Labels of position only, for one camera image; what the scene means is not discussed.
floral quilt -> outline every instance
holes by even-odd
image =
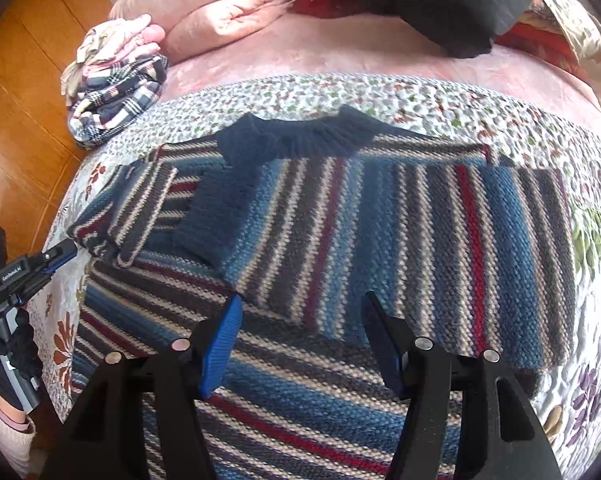
[[[66,236],[118,164],[159,144],[214,133],[246,112],[305,120],[343,104],[415,132],[494,145],[521,165],[563,171],[576,255],[575,351],[543,376],[532,405],[564,477],[579,478],[601,449],[601,139],[534,105],[458,83],[365,74],[287,75],[193,92],[154,106],[85,158],[47,245]],[[71,409],[71,355],[89,261],[79,251],[29,306],[43,379],[63,418]]]

striped sweater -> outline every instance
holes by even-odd
[[[375,290],[449,351],[496,348],[528,369],[567,360],[575,286],[558,173],[352,108],[289,124],[247,115],[161,146],[118,168],[69,234],[126,267],[162,232],[158,251],[208,262],[329,338],[365,343],[359,302]]]
[[[328,156],[312,156],[317,146]],[[555,335],[571,332],[573,318],[573,279],[558,294],[564,311],[548,294],[571,265],[562,199],[553,173],[351,108],[306,123],[246,116],[213,137],[161,146],[119,168],[69,230],[101,260],[82,308],[74,390],[111,349],[164,348],[239,290],[244,322],[222,387],[198,404],[219,476],[381,478],[406,406],[361,344],[356,288],[375,288],[450,349],[507,348],[529,368],[559,361],[569,343]],[[535,295],[514,297],[513,283],[532,283]],[[422,314],[427,304],[432,314]],[[532,352],[513,344],[534,336]],[[453,470],[460,402],[450,399],[442,478]],[[147,408],[149,464],[162,478]]]

purple flower pattern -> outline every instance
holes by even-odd
[[[589,365],[581,374],[578,385],[580,394],[572,401],[572,408],[580,410],[572,426],[572,437],[566,444],[568,447],[577,443],[587,431],[587,425],[594,420],[601,407],[601,392],[598,386],[598,371]]]

metal screw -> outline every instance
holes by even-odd
[[[122,354],[120,352],[109,352],[104,358],[104,361],[109,365],[115,365],[122,361]]]
[[[419,350],[431,350],[434,346],[432,340],[426,337],[419,337],[414,344],[417,346]]]
[[[189,339],[176,339],[172,343],[172,348],[177,352],[184,352],[190,347],[190,345],[191,343],[189,342]]]
[[[489,349],[483,352],[483,358],[490,363],[498,363],[500,354],[496,350]]]

bed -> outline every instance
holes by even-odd
[[[577,266],[574,352],[567,365],[543,374],[532,405],[564,477],[577,479],[601,449],[601,113],[595,103],[574,76],[506,47],[453,60],[398,19],[285,15],[171,67],[162,101],[85,157],[47,245],[64,238],[118,164],[164,142],[211,134],[248,111],[303,120],[350,104],[415,132],[491,144],[517,164],[560,168]],[[89,264],[89,254],[79,251],[29,304],[43,379],[61,418],[82,387],[72,380],[72,350]]]

